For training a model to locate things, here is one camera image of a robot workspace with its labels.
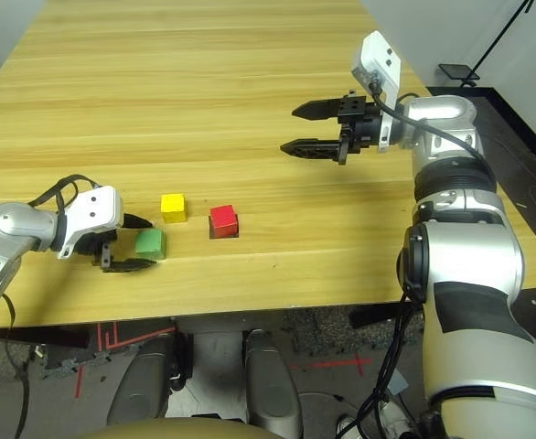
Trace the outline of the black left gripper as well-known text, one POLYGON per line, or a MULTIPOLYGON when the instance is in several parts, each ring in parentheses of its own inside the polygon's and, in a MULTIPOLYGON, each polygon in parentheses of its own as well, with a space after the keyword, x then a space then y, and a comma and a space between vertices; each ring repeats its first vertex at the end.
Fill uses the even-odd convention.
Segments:
MULTIPOLYGON (((153 223, 148 219, 133 214, 123 214, 123 229, 152 229, 153 223)), ((141 258, 130 258, 116 261, 112 254, 112 243, 117 240, 117 231, 91 232, 83 235, 78 241, 78 254, 91 256, 94 266, 101 266, 105 273, 132 273, 148 269, 156 265, 156 261, 141 258)))

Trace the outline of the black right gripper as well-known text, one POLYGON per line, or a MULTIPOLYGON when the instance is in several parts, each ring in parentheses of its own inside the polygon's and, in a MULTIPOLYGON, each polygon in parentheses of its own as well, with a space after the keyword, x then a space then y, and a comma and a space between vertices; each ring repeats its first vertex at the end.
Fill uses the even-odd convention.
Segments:
MULTIPOLYGON (((379 143, 381 110, 375 102, 369 102, 366 96, 349 93, 341 99, 305 102, 296 107, 292 115, 309 121, 337 118, 341 125, 339 137, 348 146, 349 154, 358 154, 362 148, 379 143)), ((341 142, 316 138, 295 139, 281 145, 280 150, 297 158, 332 160, 345 165, 347 154, 342 152, 341 142)))

